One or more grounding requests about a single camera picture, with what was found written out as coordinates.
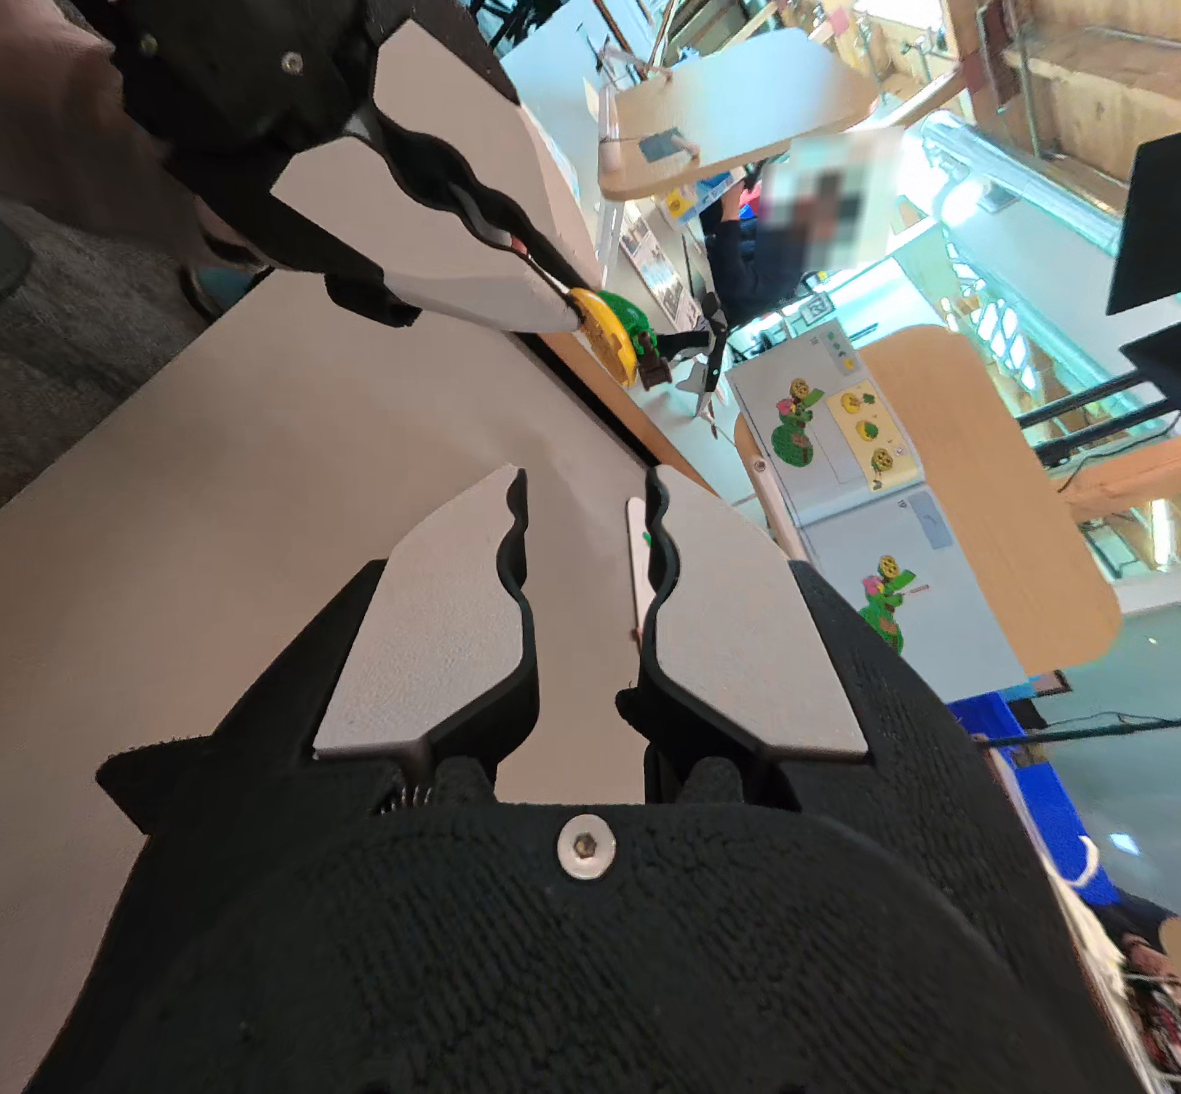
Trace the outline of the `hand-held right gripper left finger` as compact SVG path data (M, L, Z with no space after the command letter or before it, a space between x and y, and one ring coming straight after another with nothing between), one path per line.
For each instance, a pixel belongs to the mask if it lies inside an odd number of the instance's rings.
M518 526L503 465L399 540L315 736L318 758L433 760L449 725L527 660L527 607L499 555Z

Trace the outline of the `person's left forearm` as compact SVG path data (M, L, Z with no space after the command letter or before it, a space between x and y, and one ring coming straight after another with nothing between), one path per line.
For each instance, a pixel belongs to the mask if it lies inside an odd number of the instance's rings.
M263 269L169 157L128 114L110 42L52 0L3 0L3 199L187 265Z

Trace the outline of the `spare hand-held gripper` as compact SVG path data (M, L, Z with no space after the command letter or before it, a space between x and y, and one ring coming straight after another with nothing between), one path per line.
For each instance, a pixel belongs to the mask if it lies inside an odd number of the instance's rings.
M717 289L704 289L698 306L702 321L695 330L661 334L656 345L671 372L676 365L687 367L685 376L674 380L674 387L695 396L695 417L708 420L713 437L719 437L715 396L724 371L732 324Z

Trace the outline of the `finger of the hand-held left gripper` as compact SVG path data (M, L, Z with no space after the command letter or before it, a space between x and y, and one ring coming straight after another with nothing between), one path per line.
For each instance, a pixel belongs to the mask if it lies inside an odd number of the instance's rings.
M416 201L359 136L296 155L272 194L375 262L407 304L499 332L578 330L569 284L543 273L523 240L488 221L466 192L451 208Z
M407 20L379 50L377 110L410 134L442 199L481 240L565 288L602 289L580 175L536 114Z

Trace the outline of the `instruction booklet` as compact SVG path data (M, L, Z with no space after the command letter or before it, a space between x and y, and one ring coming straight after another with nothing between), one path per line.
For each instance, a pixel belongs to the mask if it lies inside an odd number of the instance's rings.
M730 374L813 566L946 703L1027 684L894 402L842 323Z

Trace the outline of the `printed booklet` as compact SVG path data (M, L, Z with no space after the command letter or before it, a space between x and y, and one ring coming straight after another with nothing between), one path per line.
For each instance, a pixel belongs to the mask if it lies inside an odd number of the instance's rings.
M697 330L702 317L698 302L637 203L625 205L621 243L669 330Z

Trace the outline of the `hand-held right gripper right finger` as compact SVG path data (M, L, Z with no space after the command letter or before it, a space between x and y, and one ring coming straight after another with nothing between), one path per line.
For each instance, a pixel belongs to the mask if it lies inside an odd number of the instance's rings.
M649 485L658 688L765 762L863 762L868 740L791 557L680 470L661 465Z

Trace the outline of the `green clip plate brick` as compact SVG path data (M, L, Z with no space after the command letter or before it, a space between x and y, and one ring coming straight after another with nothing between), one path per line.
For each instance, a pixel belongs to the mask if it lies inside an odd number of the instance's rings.
M628 301L628 297L623 297L621 293L615 293L612 289L602 289L601 299L625 326L639 358L660 350L658 330L652 326L652 321L641 306L636 306L632 301Z

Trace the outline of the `yellow round disc brick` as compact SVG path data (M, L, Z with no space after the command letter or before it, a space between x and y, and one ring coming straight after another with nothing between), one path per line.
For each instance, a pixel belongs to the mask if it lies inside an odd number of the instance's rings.
M567 301L580 315L580 332L599 363L621 387L632 389L639 378L639 354L625 323L593 289L571 288Z

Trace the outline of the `blue storage bin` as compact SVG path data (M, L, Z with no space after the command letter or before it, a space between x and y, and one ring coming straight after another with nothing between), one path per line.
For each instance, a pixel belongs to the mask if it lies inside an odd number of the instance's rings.
M1027 729L1003 693L984 693L949 705L955 717L970 734L986 740L1023 738ZM1036 745L1001 747L1010 767L1025 813L1032 821L1045 854L1058 874L1093 907L1117 906L1121 896L1101 861L1101 850L1091 839L1056 767L1040 760Z

